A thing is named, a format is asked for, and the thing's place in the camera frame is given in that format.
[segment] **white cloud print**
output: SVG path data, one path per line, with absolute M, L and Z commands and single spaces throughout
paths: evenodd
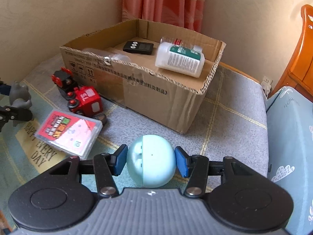
M 295 170 L 294 166 L 292 167 L 290 167 L 290 165 L 287 165 L 286 167 L 280 166 L 276 172 L 276 175 L 272 177 L 271 181 L 275 183 L 281 180 L 282 178 L 288 176 L 294 170 Z

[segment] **yellow patch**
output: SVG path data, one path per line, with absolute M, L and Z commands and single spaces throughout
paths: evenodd
M 45 142 L 34 137 L 40 124 L 35 119 L 21 128 L 15 137 L 24 150 L 29 162 L 42 173 L 64 159 L 66 153 L 56 150 Z

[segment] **turquoise spherical object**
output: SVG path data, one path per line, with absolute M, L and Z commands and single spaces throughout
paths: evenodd
M 171 180 L 176 157 L 171 144 L 158 135 L 143 135 L 128 147 L 127 169 L 136 184 L 155 188 Z

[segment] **black remote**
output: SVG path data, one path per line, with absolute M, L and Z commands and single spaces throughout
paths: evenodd
M 138 53 L 151 55 L 153 50 L 153 43 L 128 41 L 126 42 L 123 51 L 128 53 Z

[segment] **electrical outlet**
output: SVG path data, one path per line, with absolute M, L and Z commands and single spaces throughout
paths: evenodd
M 273 83 L 273 80 L 270 79 L 268 76 L 264 76 L 263 79 L 262 79 L 262 81 L 265 81 L 266 83 L 268 83 L 268 84 L 270 84 L 270 85 Z

